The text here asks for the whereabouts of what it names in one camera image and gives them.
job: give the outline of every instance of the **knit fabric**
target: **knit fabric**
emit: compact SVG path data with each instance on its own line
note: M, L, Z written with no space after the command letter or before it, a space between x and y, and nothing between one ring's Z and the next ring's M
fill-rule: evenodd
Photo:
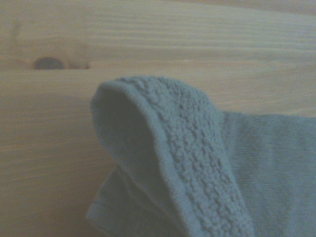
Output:
M87 219L110 237L316 236L316 119L221 111L181 81L120 78L91 101L116 168Z

